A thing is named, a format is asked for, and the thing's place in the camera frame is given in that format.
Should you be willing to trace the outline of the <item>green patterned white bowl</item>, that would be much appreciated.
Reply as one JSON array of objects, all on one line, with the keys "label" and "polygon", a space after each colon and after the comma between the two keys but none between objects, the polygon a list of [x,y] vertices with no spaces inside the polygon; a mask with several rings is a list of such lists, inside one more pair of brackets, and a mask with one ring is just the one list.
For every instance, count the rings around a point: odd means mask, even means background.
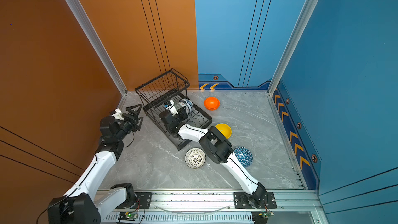
[{"label": "green patterned white bowl", "polygon": [[178,103],[175,104],[175,109],[178,113],[182,112],[185,115],[190,113],[190,107],[184,99],[181,99]]}]

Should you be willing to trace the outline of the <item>yellow plastic bowl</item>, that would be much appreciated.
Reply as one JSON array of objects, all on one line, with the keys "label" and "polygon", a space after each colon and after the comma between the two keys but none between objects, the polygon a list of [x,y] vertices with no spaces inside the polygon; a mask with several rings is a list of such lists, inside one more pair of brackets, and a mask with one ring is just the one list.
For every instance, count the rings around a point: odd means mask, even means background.
[{"label": "yellow plastic bowl", "polygon": [[232,129],[229,125],[219,123],[215,125],[215,127],[226,137],[226,139],[229,139],[232,136]]}]

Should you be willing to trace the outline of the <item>blue floral white bowl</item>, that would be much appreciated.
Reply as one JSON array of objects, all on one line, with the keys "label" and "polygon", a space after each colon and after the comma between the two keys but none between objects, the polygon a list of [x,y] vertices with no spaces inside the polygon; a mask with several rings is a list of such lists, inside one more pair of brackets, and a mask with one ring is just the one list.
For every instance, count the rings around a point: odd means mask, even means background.
[{"label": "blue floral white bowl", "polygon": [[182,99],[182,100],[184,101],[184,103],[186,105],[188,114],[192,113],[193,112],[193,103],[192,103],[192,101],[189,100],[189,99]]}]

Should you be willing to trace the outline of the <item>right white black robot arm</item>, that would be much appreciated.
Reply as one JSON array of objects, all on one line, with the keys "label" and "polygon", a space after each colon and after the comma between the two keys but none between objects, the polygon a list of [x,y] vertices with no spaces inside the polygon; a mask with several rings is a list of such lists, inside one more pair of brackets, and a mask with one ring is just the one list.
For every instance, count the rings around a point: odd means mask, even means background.
[{"label": "right white black robot arm", "polygon": [[183,140],[197,142],[206,156],[216,164],[225,167],[239,182],[250,206],[264,208],[267,202],[266,188],[245,169],[238,160],[230,141],[215,127],[196,128],[180,120],[179,115],[172,115],[168,110],[159,114],[167,131]]}]

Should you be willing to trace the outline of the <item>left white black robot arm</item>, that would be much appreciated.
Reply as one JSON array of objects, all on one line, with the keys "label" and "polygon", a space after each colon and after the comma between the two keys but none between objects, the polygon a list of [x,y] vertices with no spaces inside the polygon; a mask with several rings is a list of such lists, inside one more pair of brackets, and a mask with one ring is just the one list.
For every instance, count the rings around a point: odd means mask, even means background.
[{"label": "left white black robot arm", "polygon": [[100,121],[101,137],[93,160],[63,197],[49,203],[45,212],[50,224],[99,224],[116,207],[132,208],[138,204],[131,183],[112,186],[99,200],[95,196],[125,148],[123,139],[141,129],[142,107],[142,104],[129,106],[124,113],[116,109]]}]

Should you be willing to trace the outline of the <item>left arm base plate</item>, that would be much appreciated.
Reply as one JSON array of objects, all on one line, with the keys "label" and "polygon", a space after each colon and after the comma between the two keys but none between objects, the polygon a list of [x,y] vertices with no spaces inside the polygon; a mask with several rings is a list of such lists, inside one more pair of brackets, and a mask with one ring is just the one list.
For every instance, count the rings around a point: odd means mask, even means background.
[{"label": "left arm base plate", "polygon": [[151,192],[136,192],[135,202],[133,204],[128,205],[123,203],[117,206],[116,209],[128,209],[128,210],[150,209],[151,200],[152,200]]}]

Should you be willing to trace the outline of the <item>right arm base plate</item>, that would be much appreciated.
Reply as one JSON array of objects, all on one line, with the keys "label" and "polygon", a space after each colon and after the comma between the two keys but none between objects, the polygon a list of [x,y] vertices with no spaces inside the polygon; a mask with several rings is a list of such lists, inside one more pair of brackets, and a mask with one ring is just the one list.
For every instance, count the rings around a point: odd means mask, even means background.
[{"label": "right arm base plate", "polygon": [[[244,192],[234,192],[234,206],[236,209],[256,208],[249,204],[248,197]],[[277,203],[273,192],[267,192],[264,203],[256,209],[277,209]]]}]

